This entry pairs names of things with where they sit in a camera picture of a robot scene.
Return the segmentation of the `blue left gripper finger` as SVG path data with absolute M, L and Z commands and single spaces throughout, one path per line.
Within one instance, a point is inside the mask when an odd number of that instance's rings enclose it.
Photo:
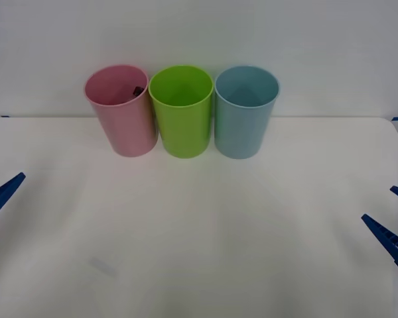
M 0 186 L 0 210 L 11 198 L 11 196 L 16 192 L 16 190 L 19 188 L 25 178 L 26 176 L 21 172 L 17 174 L 14 178 L 10 179 L 8 182 Z

